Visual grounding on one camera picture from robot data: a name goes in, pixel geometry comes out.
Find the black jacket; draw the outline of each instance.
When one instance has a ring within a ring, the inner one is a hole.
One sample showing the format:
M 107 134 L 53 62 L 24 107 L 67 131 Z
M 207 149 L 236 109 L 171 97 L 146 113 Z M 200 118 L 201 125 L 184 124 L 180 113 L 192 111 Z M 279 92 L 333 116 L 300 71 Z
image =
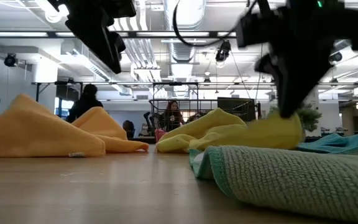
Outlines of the black jacket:
M 96 99 L 82 98 L 74 103 L 73 107 L 69 110 L 69 114 L 66 120 L 72 123 L 75 121 L 75 119 L 79 118 L 81 115 L 95 106 L 103 107 L 103 104 Z

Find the black cable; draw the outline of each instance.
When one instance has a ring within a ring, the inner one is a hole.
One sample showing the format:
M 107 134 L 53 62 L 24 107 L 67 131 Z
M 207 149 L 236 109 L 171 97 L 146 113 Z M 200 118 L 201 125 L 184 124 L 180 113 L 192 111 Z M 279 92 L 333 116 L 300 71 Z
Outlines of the black cable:
M 240 69 L 239 67 L 237 66 L 237 62 L 236 62 L 236 59 L 234 58 L 234 53 L 232 50 L 230 50 L 230 53 L 231 53 L 231 56 L 233 57 L 233 61 L 234 61 L 234 65 L 236 66 L 236 69 L 237 69 L 237 73 L 239 74 L 240 78 L 241 78 L 241 82 L 242 84 L 244 85 L 244 88 L 246 89 L 246 92 L 247 92 L 247 95 L 248 95 L 248 98 L 251 99 L 250 95 L 249 95 L 249 92 L 247 90 L 247 86 L 246 86 L 246 83 L 244 82 L 244 79 L 242 78 L 242 75 L 241 75 L 241 72 L 240 72 Z
M 261 54 L 261 55 L 263 55 L 263 51 L 264 51 L 264 44 L 262 43 L 262 44 L 260 45 L 260 54 Z M 260 72 L 259 72 L 258 85 L 256 86 L 255 101 L 256 101 L 256 99 L 257 99 L 257 97 L 258 97 L 258 89 L 259 89 L 259 83 L 260 83 L 260 76 L 261 76 L 261 74 L 260 74 Z
M 178 12 L 179 2 L 180 2 L 180 0 L 178 1 L 177 5 L 175 6 L 175 9 L 173 10 L 172 28 L 173 28 L 173 31 L 175 32 L 175 35 L 178 37 L 178 39 L 183 44 L 185 44 L 185 45 L 187 45 L 189 47 L 207 47 L 207 46 L 216 44 L 219 41 L 229 37 L 230 33 L 234 32 L 236 30 L 237 26 L 234 26 L 234 28 L 232 28 L 226 35 L 220 37 L 218 40 L 211 41 L 210 43 L 207 43 L 207 44 L 192 44 L 192 43 L 189 43 L 189 42 L 185 41 L 184 38 L 179 33 L 178 22 L 177 22 L 177 12 Z M 249 9 L 248 9 L 248 11 L 247 11 L 245 16 L 248 16 L 252 12 L 252 8 L 254 8 L 255 4 L 256 4 L 256 0 L 254 0 L 254 2 L 251 4 L 251 6 L 249 7 Z

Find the wooden table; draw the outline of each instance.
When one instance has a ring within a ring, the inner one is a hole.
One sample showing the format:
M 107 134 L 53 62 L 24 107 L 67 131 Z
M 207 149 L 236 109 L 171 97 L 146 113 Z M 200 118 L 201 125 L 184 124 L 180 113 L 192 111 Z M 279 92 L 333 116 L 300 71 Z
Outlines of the wooden table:
M 0 223 L 333 222 L 234 202 L 196 180 L 186 155 L 135 153 L 0 159 Z

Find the green towel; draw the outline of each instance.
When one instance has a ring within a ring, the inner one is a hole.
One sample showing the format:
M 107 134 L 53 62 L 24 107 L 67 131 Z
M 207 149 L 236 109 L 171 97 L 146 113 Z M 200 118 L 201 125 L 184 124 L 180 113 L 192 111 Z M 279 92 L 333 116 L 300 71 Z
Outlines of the green towel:
M 358 156 L 219 146 L 190 165 L 242 202 L 358 223 Z

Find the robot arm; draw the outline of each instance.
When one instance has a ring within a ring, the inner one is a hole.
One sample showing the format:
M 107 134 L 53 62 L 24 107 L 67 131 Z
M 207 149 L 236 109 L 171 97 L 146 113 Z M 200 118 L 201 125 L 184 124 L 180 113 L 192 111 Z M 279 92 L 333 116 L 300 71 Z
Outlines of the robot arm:
M 267 0 L 257 2 L 264 6 Z M 338 0 L 289 0 L 276 10 L 260 7 L 260 13 L 244 16 L 236 34 L 239 47 L 270 44 L 255 71 L 273 76 L 280 114 L 289 118 L 332 67 L 335 40 L 350 39 L 358 50 L 358 11 Z

